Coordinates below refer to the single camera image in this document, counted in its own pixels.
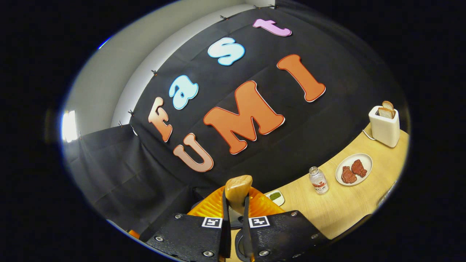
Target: black fabric backdrop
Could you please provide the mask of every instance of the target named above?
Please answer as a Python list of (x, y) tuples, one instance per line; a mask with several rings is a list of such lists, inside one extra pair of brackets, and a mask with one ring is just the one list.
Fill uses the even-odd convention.
[[(180, 47), (158, 70), (134, 108), (130, 125), (84, 136), (65, 145), (69, 173), (98, 213), (124, 229), (144, 232), (144, 241), (173, 212), (189, 211), (192, 204), (238, 175), (253, 176), (253, 186), (266, 192), (289, 183), (313, 165), (321, 165), (350, 143), (368, 123), (368, 113), (383, 100), (400, 112), (401, 128), (408, 131), (408, 109), (399, 85), (383, 61), (359, 38), (329, 19), (304, 7), (281, 3), (278, 9), (242, 12), (203, 30)], [(252, 24), (274, 20), (292, 30), (274, 35)], [(244, 46), (244, 56), (222, 66), (207, 54), (222, 37)], [(304, 92), (277, 62), (298, 54), (325, 94), (307, 103)], [(187, 75), (199, 85), (196, 97), (176, 110), (168, 89)], [(203, 123), (204, 115), (219, 106), (237, 113), (234, 91), (254, 80), (257, 90), (285, 123), (237, 155), (217, 131)], [(173, 132), (167, 143), (147, 118), (156, 97), (164, 100)], [(213, 169), (199, 173), (173, 155), (188, 133), (212, 156)], [(200, 157), (188, 146), (186, 152)]]

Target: wooden table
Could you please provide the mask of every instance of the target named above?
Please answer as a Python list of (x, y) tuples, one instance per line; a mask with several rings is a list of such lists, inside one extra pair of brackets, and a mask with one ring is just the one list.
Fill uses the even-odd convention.
[[(364, 130), (372, 136), (370, 123)], [(370, 140), (361, 132), (347, 147), (319, 166), (329, 185), (326, 194), (315, 193), (307, 173), (277, 188), (285, 198), (281, 208), (285, 211), (299, 210), (327, 238), (337, 237), (377, 209), (377, 203), (395, 183), (404, 167), (408, 144), (409, 135), (402, 130), (394, 148)], [(372, 171), (361, 184), (343, 186), (335, 178), (336, 168), (345, 158), (356, 153), (365, 153), (372, 158)], [(240, 261), (234, 247), (237, 232), (232, 231), (232, 258), (227, 262)]]

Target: screw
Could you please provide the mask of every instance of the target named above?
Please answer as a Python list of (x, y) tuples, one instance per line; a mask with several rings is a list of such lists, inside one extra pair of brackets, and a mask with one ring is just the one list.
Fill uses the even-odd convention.
[(270, 252), (268, 250), (263, 250), (263, 251), (259, 252), (260, 256), (267, 256), (268, 254), (270, 254)]
[(212, 252), (212, 251), (204, 251), (204, 252), (202, 252), (202, 254), (205, 255), (205, 256), (208, 256), (208, 257), (213, 256), (213, 252)]

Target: steak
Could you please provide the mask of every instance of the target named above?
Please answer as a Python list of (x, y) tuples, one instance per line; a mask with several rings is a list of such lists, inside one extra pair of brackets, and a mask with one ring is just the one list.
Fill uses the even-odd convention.
[(362, 178), (365, 177), (367, 173), (367, 170), (364, 169), (364, 166), (359, 159), (354, 161), (353, 165), (351, 166), (351, 170), (354, 174), (359, 175)]
[(350, 170), (349, 166), (344, 166), (343, 167), (343, 173), (342, 173), (342, 180), (343, 182), (347, 184), (352, 184), (356, 182), (357, 177), (356, 175)]

